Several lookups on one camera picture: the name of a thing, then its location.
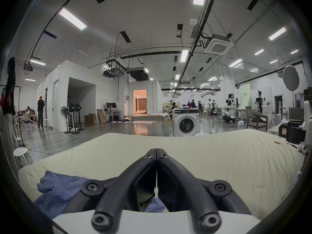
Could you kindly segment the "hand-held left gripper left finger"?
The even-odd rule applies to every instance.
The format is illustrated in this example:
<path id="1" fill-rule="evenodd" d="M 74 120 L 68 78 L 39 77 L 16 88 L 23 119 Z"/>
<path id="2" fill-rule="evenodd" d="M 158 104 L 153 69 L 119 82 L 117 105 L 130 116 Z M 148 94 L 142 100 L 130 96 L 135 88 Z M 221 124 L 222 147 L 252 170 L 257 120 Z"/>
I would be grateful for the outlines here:
<path id="1" fill-rule="evenodd" d="M 117 230 L 123 210 L 144 212 L 155 198 L 156 149 L 149 150 L 118 177 L 83 183 L 64 210 L 79 213 L 95 210 L 95 230 Z"/>

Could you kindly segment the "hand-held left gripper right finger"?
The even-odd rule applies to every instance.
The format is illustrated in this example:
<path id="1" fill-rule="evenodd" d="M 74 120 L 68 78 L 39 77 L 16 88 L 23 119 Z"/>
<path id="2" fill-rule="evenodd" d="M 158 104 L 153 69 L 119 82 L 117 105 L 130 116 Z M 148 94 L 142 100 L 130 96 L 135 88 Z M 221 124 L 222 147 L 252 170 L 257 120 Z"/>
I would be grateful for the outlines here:
<path id="1" fill-rule="evenodd" d="M 157 149 L 158 198 L 169 212 L 189 210 L 194 230 L 218 230 L 221 210 L 252 216 L 232 186 L 198 179 L 163 149 Z"/>

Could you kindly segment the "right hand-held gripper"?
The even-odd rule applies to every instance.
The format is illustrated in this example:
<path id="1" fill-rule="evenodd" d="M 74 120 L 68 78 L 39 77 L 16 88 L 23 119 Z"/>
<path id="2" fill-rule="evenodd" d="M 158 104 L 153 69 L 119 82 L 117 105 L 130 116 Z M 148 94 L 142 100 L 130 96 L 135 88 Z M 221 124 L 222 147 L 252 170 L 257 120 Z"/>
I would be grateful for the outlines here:
<path id="1" fill-rule="evenodd" d="M 302 154 L 310 154 L 312 147 L 312 114 L 311 101 L 304 101 L 304 119 L 288 121 L 279 127 L 279 136 L 291 144 L 298 145 Z"/>

